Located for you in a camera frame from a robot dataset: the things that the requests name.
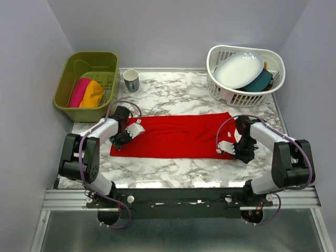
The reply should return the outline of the white plastic dish basket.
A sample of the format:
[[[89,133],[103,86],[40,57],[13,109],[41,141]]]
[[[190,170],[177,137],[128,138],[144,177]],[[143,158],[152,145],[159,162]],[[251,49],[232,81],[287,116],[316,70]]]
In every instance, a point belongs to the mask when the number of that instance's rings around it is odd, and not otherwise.
[[[239,52],[252,52],[262,57],[264,60],[264,70],[272,74],[274,82],[271,90],[266,92],[248,92],[242,88],[230,89],[219,84],[214,78],[216,67],[228,57]],[[248,48],[218,45],[211,48],[206,59],[207,84],[210,94],[217,101],[224,100],[229,106],[249,108],[261,104],[265,98],[279,90],[283,85],[286,70],[282,58],[275,52],[267,49]]]

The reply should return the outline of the red t shirt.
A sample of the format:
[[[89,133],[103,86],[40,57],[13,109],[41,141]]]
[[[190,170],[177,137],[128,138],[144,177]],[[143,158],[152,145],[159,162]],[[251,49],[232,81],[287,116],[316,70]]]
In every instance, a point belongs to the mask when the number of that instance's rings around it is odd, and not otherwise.
[[[110,156],[156,159],[232,160],[228,153],[216,152],[216,133],[229,119],[228,112],[204,115],[143,117],[145,132],[120,151],[111,147]]]

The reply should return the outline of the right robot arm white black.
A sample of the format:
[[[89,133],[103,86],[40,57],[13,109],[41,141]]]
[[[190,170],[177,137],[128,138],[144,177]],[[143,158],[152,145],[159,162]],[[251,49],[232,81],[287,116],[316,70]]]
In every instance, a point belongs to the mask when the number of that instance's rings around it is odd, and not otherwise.
[[[259,119],[239,116],[235,126],[241,135],[234,143],[234,159],[245,164],[255,157],[256,143],[262,143],[272,152],[271,171],[245,183],[242,201],[249,206],[260,200],[260,195],[283,190],[301,190],[316,179],[311,145],[307,140],[289,138]]]

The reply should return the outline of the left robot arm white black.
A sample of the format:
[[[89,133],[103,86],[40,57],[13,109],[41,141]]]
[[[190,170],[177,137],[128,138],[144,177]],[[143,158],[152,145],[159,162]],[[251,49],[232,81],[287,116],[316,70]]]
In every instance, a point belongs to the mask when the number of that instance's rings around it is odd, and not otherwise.
[[[82,182],[94,192],[98,192],[98,201],[104,207],[116,203],[113,192],[115,184],[99,172],[100,146],[111,141],[112,146],[120,150],[131,141],[126,131],[133,115],[129,109],[117,106],[107,121],[102,118],[97,127],[94,125],[82,134],[66,135],[59,163],[58,173],[72,181]]]

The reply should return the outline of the orange rolled t shirt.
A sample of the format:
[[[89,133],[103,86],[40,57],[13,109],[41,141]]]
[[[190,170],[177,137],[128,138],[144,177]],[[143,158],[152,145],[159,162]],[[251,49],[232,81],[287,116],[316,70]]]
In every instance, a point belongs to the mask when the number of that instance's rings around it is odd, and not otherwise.
[[[97,108],[100,105],[104,93],[104,89],[95,80],[87,85],[83,99],[79,105],[80,108]]]

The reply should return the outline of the grey white mug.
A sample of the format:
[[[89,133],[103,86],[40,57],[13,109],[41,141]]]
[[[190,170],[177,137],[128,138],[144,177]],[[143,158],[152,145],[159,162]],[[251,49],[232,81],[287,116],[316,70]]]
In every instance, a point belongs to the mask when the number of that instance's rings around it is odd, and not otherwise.
[[[128,69],[123,73],[123,80],[130,92],[138,91],[140,87],[139,73],[134,69]]]

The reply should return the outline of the pink rolled t shirt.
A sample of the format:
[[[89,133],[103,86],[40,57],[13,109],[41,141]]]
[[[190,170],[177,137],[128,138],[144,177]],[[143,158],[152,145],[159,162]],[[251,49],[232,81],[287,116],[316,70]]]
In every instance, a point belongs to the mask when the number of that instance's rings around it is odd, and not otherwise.
[[[68,104],[69,108],[78,108],[83,100],[86,88],[91,80],[89,78],[80,78],[75,85]]]

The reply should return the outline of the olive green plastic bin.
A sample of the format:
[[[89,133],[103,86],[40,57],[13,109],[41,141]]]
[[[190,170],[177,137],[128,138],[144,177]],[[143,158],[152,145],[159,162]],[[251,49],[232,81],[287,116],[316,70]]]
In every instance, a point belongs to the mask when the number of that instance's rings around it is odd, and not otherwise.
[[[98,107],[68,107],[72,92],[81,78],[94,80],[104,89]],[[77,52],[71,55],[66,62],[54,96],[54,105],[73,122],[98,122],[106,115],[110,103],[118,99],[120,80],[119,58],[113,52]]]

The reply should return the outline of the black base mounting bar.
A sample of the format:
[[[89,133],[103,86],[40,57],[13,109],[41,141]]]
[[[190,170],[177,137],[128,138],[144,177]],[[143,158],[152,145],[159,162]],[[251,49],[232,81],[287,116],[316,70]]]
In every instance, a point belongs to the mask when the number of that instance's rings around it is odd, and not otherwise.
[[[122,219],[241,218],[260,221],[257,211],[272,206],[268,194],[255,195],[232,188],[113,188],[110,198],[89,193],[87,208],[99,210],[98,219],[114,224]]]

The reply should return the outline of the dark brown dish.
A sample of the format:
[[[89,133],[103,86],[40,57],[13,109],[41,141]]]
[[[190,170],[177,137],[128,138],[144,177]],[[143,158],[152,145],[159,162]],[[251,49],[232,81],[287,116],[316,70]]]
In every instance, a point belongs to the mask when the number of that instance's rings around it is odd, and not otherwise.
[[[274,84],[274,82],[271,81],[271,82],[265,87],[265,89],[263,89],[262,91],[263,91],[263,92],[266,92],[266,91],[268,91],[268,90],[271,90],[272,87],[273,87],[273,84]]]

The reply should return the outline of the teal plate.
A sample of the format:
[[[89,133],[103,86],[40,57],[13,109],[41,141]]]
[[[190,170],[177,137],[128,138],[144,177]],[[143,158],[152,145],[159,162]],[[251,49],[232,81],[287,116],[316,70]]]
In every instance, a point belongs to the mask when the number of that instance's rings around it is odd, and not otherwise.
[[[270,84],[271,81],[272,74],[267,70],[263,70],[255,80],[243,87],[243,89],[248,92],[261,92]]]

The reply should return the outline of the white oval plate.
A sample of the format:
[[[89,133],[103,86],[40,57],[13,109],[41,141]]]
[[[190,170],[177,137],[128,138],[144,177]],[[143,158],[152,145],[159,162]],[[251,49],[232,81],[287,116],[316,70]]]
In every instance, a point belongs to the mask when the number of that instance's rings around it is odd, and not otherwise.
[[[230,89],[239,89],[255,80],[264,69],[264,60],[254,52],[238,52],[219,64],[215,80]]]

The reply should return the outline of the aluminium frame rail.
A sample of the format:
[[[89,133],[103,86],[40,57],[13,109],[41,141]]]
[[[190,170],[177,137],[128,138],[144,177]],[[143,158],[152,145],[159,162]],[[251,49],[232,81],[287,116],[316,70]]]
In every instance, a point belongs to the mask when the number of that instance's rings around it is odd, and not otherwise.
[[[314,187],[301,191],[279,192],[282,209],[320,208],[321,203]],[[97,211],[102,207],[87,207],[85,191],[80,189],[47,190],[44,196],[42,211]]]

